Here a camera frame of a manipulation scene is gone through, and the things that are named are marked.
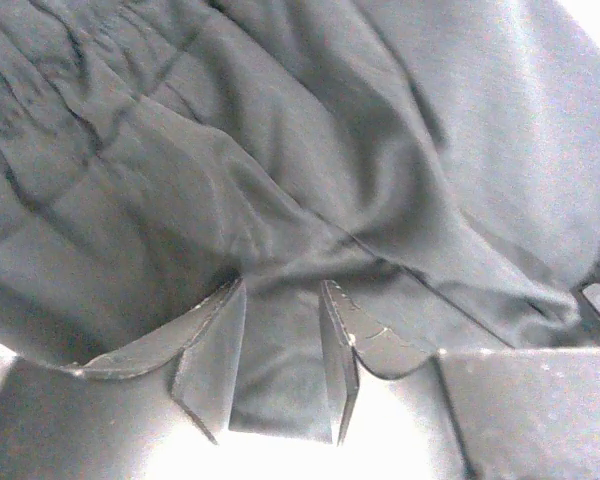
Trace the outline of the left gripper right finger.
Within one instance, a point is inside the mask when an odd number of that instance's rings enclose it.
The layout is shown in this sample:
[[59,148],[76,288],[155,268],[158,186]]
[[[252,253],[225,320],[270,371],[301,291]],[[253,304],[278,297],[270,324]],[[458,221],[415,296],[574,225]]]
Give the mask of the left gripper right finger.
[[427,353],[321,285],[332,441],[405,479],[600,479],[600,347]]

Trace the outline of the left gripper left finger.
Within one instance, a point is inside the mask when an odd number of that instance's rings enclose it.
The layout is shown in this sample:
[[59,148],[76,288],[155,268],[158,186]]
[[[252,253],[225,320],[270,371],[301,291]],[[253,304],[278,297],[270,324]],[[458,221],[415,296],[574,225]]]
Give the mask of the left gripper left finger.
[[228,430],[245,312],[235,280],[83,365],[0,356],[0,479],[193,477]]

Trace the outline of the black trousers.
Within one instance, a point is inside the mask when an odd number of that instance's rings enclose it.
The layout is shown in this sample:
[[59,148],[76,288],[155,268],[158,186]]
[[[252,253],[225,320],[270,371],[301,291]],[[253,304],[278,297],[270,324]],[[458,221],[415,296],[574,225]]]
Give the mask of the black trousers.
[[236,278],[242,431],[328,438],[325,280],[425,351],[592,343],[600,51],[554,1],[0,1],[0,342]]

